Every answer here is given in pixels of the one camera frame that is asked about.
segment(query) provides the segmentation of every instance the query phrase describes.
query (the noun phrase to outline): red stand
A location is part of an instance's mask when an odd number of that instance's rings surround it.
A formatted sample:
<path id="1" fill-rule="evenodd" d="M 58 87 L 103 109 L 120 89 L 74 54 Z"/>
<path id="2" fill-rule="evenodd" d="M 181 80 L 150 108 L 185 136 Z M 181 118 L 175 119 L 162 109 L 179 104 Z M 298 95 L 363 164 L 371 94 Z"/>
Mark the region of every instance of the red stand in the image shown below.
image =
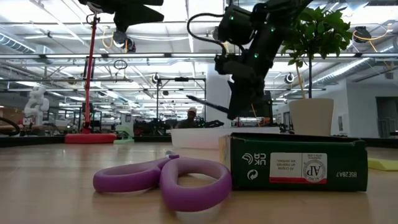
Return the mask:
<path id="1" fill-rule="evenodd" d="M 83 125 L 82 134 L 67 134 L 65 143 L 67 144 L 102 144 L 113 143 L 117 139 L 115 134 L 91 134 L 90 133 L 90 78 L 93 68 L 93 53 L 95 44 L 95 32 L 97 28 L 97 13 L 94 14 L 93 31 L 91 33 L 90 55 L 88 57 L 88 69 L 86 73 L 86 119 Z"/>

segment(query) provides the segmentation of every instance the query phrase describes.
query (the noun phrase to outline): red base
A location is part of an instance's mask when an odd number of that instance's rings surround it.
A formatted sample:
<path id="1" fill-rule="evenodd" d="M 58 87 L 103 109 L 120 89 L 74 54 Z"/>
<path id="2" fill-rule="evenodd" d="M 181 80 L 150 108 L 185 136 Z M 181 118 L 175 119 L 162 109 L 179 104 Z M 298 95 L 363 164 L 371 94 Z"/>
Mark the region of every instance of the red base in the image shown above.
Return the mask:
<path id="1" fill-rule="evenodd" d="M 113 143 L 117 139 L 115 134 L 67 134 L 66 144 L 104 144 Z"/>

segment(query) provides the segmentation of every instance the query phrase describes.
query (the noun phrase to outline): logo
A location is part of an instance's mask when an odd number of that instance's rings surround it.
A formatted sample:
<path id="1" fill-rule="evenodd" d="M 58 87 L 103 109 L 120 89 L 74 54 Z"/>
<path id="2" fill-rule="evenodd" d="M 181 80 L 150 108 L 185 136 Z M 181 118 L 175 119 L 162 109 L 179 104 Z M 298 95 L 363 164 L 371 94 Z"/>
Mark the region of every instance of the logo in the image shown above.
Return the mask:
<path id="1" fill-rule="evenodd" d="M 260 166 L 266 164 L 266 157 L 265 153 L 255 153 L 254 157 L 250 153 L 245 153 L 242 156 L 242 159 L 248 162 L 251 165 L 254 162 L 254 165 Z"/>
<path id="2" fill-rule="evenodd" d="M 245 154 L 242 156 L 242 159 L 244 159 L 245 161 L 247 161 L 249 165 L 253 163 L 253 156 L 250 155 L 249 153 L 245 153 Z"/>
<path id="3" fill-rule="evenodd" d="M 259 173 L 258 173 L 257 170 L 250 170 L 250 171 L 248 172 L 248 179 L 249 179 L 249 180 L 254 180 L 254 179 L 256 179 L 258 176 L 259 176 Z"/>
<path id="4" fill-rule="evenodd" d="M 303 173 L 309 182 L 317 183 L 326 176 L 326 167 L 323 162 L 314 159 L 304 164 Z"/>

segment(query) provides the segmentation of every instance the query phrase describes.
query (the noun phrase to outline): wooden table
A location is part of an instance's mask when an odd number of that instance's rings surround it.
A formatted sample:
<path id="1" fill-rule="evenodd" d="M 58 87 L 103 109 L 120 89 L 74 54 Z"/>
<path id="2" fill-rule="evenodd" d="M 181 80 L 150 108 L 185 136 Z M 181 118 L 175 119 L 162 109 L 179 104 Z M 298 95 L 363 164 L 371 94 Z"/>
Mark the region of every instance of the wooden table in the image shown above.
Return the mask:
<path id="1" fill-rule="evenodd" d="M 92 186 L 97 170 L 164 157 L 170 149 L 164 143 L 2 148 L 0 223 L 181 223 L 164 207 L 159 190 L 135 197 L 98 195 Z M 218 160 L 215 150 L 174 151 Z M 187 186 L 208 182 L 180 178 Z M 366 193 L 233 192 L 215 223 L 393 224 L 398 223 L 397 189 L 398 173 L 370 170 Z"/>

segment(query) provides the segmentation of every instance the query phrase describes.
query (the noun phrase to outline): potted plant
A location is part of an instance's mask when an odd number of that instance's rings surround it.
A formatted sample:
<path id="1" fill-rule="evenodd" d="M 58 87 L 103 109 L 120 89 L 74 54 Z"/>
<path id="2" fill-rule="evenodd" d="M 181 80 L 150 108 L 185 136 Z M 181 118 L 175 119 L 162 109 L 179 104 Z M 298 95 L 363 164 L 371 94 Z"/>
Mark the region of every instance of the potted plant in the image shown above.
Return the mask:
<path id="1" fill-rule="evenodd" d="M 312 62 L 315 54 L 326 59 L 329 55 L 338 57 L 341 50 L 346 50 L 352 38 L 350 23 L 345 23 L 342 10 L 335 12 L 306 8 L 293 23 L 292 32 L 283 42 L 281 54 L 293 58 L 289 65 L 296 65 L 298 81 L 303 91 L 299 68 L 308 65 L 308 98 L 289 103 L 290 114 L 296 134 L 330 135 L 333 116 L 333 100 L 312 99 Z"/>

